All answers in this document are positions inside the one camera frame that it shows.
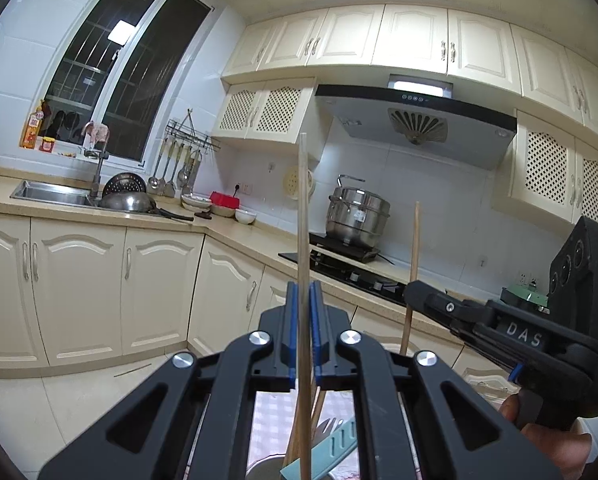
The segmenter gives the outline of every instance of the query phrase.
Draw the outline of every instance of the countertop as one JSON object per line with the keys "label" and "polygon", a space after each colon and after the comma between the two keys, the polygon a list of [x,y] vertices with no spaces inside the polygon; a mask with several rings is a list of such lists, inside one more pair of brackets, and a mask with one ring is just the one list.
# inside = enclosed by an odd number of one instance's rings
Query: countertop
{"label": "countertop", "polygon": [[[297,278],[297,265],[278,256],[278,253],[297,251],[297,238],[266,224],[247,226],[231,218],[213,216],[211,220],[195,218],[194,222],[170,220],[167,218],[130,214],[116,211],[101,210],[87,207],[55,205],[51,203],[34,202],[10,198],[10,194],[20,183],[20,178],[0,176],[0,214],[10,214],[31,218],[65,220],[71,222],[85,222],[89,224],[103,224],[109,226],[125,226],[141,229],[157,229],[164,231],[201,233],[222,242],[231,248],[250,256],[266,266],[272,267],[290,278]],[[192,216],[192,212],[184,209],[177,203],[162,202],[157,200],[159,206],[173,213]],[[347,260],[342,256],[339,259],[349,261],[359,267],[364,267],[386,278],[398,282],[408,283],[410,271],[404,267],[393,266],[387,262],[375,261],[369,264],[360,264]],[[365,310],[374,312],[396,322],[403,323],[405,308],[389,301],[382,300],[351,286],[344,285],[327,276],[311,272],[311,277],[319,279],[322,289],[326,294],[332,294],[340,300],[348,301]],[[430,285],[443,289],[444,287],[433,280],[425,279]],[[447,329],[429,320],[421,314],[414,313],[412,328],[430,335],[437,336],[457,344],[461,341],[452,336]]]}

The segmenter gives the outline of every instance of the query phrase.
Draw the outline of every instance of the kitchen sink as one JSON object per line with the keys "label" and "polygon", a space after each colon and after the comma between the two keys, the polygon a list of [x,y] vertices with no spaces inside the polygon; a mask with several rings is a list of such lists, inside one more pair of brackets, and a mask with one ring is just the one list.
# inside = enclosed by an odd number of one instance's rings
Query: kitchen sink
{"label": "kitchen sink", "polygon": [[96,207],[95,201],[88,196],[88,189],[78,187],[56,186],[44,182],[22,180],[12,192],[10,198],[34,200],[59,205],[76,205],[80,207]]}

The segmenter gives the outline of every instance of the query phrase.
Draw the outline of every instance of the pot lid handle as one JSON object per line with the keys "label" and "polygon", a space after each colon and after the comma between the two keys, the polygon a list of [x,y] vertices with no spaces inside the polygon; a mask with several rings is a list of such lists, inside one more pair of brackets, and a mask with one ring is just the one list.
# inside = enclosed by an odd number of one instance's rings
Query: pot lid handle
{"label": "pot lid handle", "polygon": [[342,178],[349,178],[350,180],[356,180],[357,182],[365,182],[365,178],[357,178],[357,177],[355,177],[355,176],[352,176],[352,175],[344,175],[344,174],[340,174],[340,175],[337,177],[337,186],[339,186],[339,187],[343,187],[343,186],[341,185],[341,179],[342,179]]}

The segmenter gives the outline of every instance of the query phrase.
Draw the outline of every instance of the jar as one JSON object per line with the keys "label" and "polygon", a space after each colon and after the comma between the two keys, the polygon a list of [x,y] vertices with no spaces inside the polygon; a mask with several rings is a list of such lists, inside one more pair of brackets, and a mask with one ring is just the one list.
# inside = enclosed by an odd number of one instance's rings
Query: jar
{"label": "jar", "polygon": [[41,144],[39,145],[40,152],[51,153],[55,146],[55,139],[53,137],[41,137]]}

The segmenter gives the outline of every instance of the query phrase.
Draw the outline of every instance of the utensil rack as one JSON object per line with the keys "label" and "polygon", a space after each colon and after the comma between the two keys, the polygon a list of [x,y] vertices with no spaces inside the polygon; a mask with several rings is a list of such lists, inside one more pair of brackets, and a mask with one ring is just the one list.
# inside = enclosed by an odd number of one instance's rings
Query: utensil rack
{"label": "utensil rack", "polygon": [[170,119],[168,124],[166,124],[166,130],[164,131],[165,135],[177,140],[184,140],[185,142],[190,142],[198,146],[201,150],[204,150],[204,155],[207,155],[209,150],[213,152],[218,152],[221,150],[220,142],[217,139],[214,139],[208,134],[203,134],[195,129],[194,124],[192,123],[192,110],[188,108],[188,114],[186,115],[186,119],[184,119],[181,123],[176,119]]}

